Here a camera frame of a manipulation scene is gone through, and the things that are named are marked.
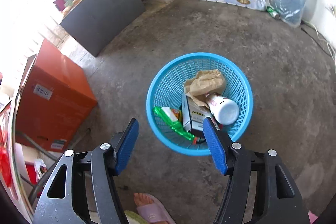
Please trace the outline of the white milk bottle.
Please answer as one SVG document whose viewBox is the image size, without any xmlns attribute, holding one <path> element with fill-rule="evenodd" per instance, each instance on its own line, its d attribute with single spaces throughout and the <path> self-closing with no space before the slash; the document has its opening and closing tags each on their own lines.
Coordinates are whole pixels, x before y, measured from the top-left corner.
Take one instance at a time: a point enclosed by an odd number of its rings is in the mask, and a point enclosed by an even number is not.
<svg viewBox="0 0 336 224">
<path fill-rule="evenodd" d="M 217 122 L 222 125 L 235 123 L 240 113 L 235 101 L 214 93 L 206 95 L 206 104 Z"/>
</svg>

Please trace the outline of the brown paper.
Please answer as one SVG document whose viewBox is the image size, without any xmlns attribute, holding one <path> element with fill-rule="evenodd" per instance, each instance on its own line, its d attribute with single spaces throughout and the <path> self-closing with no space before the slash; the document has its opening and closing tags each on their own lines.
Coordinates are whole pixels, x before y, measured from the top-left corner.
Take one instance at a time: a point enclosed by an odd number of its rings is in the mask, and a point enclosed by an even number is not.
<svg viewBox="0 0 336 224">
<path fill-rule="evenodd" d="M 223 94 L 227 86 L 227 80 L 220 70 L 198 71 L 196 76 L 184 83 L 184 92 L 198 106 L 206 107 L 206 95 L 211 93 Z"/>
</svg>

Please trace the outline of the silver cable box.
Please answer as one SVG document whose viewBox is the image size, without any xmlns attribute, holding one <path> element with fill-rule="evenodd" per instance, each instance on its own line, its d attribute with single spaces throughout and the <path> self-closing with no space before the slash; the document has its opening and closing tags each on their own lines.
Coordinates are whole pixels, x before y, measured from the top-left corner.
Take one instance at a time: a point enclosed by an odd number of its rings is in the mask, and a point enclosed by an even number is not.
<svg viewBox="0 0 336 224">
<path fill-rule="evenodd" d="M 182 94 L 182 124 L 185 131 L 203 138 L 203 120 L 206 118 L 210 118 L 217 130 L 220 130 L 209 109 L 198 106 L 191 98 Z"/>
</svg>

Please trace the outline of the green snack bag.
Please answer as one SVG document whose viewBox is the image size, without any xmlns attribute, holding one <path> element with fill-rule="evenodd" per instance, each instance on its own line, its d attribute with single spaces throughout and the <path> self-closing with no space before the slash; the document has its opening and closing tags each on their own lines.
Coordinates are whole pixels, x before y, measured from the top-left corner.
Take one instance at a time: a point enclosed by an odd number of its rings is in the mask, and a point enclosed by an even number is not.
<svg viewBox="0 0 336 224">
<path fill-rule="evenodd" d="M 191 141 L 192 144 L 202 144 L 205 143 L 205 138 L 197 137 L 190 132 L 187 132 L 183 128 L 182 121 L 182 112 L 181 110 L 172 109 L 170 107 L 159 107 L 155 106 L 153 111 L 161 120 L 165 122 L 173 130 L 173 132 L 184 137 L 185 139 Z"/>
</svg>

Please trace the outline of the pink slipper foot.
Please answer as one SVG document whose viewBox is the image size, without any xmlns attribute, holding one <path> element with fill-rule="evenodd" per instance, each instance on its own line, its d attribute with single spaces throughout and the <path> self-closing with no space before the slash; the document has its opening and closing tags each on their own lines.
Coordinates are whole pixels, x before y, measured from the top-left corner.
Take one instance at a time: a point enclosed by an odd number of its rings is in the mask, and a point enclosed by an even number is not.
<svg viewBox="0 0 336 224">
<path fill-rule="evenodd" d="M 154 196 L 146 193 L 135 193 L 134 203 L 138 214 L 148 223 L 176 224 L 165 206 Z"/>
</svg>

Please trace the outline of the blue plastic waste basket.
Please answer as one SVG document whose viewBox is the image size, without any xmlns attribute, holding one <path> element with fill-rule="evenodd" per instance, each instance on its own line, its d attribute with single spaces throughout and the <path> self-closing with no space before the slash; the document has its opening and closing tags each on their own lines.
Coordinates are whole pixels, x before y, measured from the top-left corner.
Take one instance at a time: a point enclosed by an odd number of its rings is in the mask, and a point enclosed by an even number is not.
<svg viewBox="0 0 336 224">
<path fill-rule="evenodd" d="M 252 89 L 233 62 L 213 53 L 190 53 L 170 61 L 152 80 L 146 113 L 156 137 L 175 152 L 207 156 L 203 121 L 238 141 L 253 112 Z"/>
</svg>

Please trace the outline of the orange cardboard box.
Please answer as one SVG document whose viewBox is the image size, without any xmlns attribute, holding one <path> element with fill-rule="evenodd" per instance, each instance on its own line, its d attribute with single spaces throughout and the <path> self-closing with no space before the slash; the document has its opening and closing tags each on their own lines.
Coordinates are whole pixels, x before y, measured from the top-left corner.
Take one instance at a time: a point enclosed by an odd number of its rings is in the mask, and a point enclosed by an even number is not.
<svg viewBox="0 0 336 224">
<path fill-rule="evenodd" d="M 44 40 L 26 74 L 15 129 L 47 151 L 63 152 L 96 105 L 83 69 Z"/>
</svg>

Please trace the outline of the dark grey cabinet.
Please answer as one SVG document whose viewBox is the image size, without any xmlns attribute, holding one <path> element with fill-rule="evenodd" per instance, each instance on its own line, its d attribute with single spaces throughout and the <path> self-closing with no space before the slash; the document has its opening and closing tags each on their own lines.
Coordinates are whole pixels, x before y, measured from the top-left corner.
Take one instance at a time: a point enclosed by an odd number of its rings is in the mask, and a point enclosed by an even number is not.
<svg viewBox="0 0 336 224">
<path fill-rule="evenodd" d="M 145 6 L 141 0 L 82 0 L 60 25 L 96 57 L 144 12 Z"/>
</svg>

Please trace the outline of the green drink can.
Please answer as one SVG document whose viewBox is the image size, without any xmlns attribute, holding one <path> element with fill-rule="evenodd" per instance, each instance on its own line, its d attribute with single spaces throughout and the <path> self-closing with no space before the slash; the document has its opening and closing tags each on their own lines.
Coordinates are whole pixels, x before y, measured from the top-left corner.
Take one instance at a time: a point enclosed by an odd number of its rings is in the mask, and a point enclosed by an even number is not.
<svg viewBox="0 0 336 224">
<path fill-rule="evenodd" d="M 272 18 L 280 20 L 280 14 L 277 11 L 275 11 L 271 6 L 267 6 L 266 11 L 270 16 L 272 16 Z"/>
</svg>

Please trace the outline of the red thermos bottle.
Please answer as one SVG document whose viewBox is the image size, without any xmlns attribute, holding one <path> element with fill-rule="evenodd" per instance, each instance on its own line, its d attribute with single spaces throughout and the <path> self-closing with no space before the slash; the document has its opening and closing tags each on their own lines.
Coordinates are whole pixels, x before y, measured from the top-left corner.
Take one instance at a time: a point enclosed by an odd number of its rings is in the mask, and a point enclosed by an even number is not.
<svg viewBox="0 0 336 224">
<path fill-rule="evenodd" d="M 66 8 L 66 2 L 64 0 L 54 0 L 54 5 L 59 11 L 63 11 Z"/>
</svg>

